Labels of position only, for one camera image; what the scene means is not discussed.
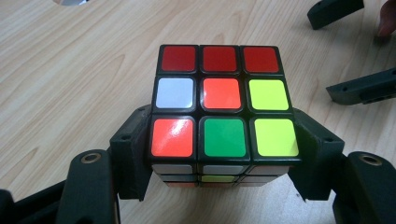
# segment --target black plastic part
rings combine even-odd
[[[64,181],[43,189],[16,203],[11,194],[0,190],[0,220],[2,223],[54,223]]]
[[[396,170],[390,162],[371,153],[352,152],[345,174],[361,223],[395,222]]]
[[[96,149],[76,156],[70,163],[56,223],[119,223],[112,182],[107,151]]]
[[[364,105],[396,97],[396,67],[326,88],[340,105]]]
[[[288,175],[303,199],[327,201],[331,172],[343,157],[344,141],[303,111],[294,108],[295,132],[303,163]]]
[[[323,0],[313,5],[307,16],[312,29],[317,30],[362,8],[363,0]]]
[[[361,216],[356,204],[351,206],[351,204],[343,202],[338,195],[335,196],[332,203],[332,211],[334,212],[334,218],[337,224],[361,223]]]
[[[8,190],[0,189],[0,221],[15,223],[15,203]]]
[[[116,191],[121,199],[144,200],[151,177],[146,149],[151,108],[137,108],[110,139]]]

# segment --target cube face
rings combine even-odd
[[[262,186],[301,162],[276,47],[161,46],[151,112],[168,186]]]
[[[295,157],[298,147],[294,126],[289,119],[255,119],[254,139],[263,157]]]
[[[236,78],[205,78],[201,90],[201,105],[206,111],[239,111],[241,95]]]
[[[198,67],[198,47],[194,45],[162,45],[157,74],[195,74]]]
[[[208,157],[244,157],[248,153],[241,119],[204,119],[204,153]]]
[[[244,47],[244,70],[249,74],[278,74],[281,71],[280,58],[274,48]]]
[[[201,71],[204,74],[238,75],[239,48],[237,46],[201,46]]]
[[[253,110],[290,109],[285,85],[281,80],[251,79],[248,82],[249,100]]]
[[[192,78],[162,77],[157,80],[155,108],[176,113],[195,109],[195,87]]]
[[[148,159],[158,175],[196,173],[196,124],[188,116],[153,116]]]
[[[189,157],[192,155],[193,122],[191,119],[157,119],[151,141],[156,157]]]

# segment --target wooden table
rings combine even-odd
[[[346,154],[396,165],[396,101],[337,105],[325,90],[395,67],[395,36],[374,44],[385,1],[313,31],[317,1],[2,0],[0,188],[20,200],[64,180],[78,153],[106,149],[150,104],[161,44],[279,46],[293,106],[344,139]],[[146,200],[120,211],[122,223],[334,223],[333,196],[305,203],[286,175],[235,189],[168,188],[154,175]]]

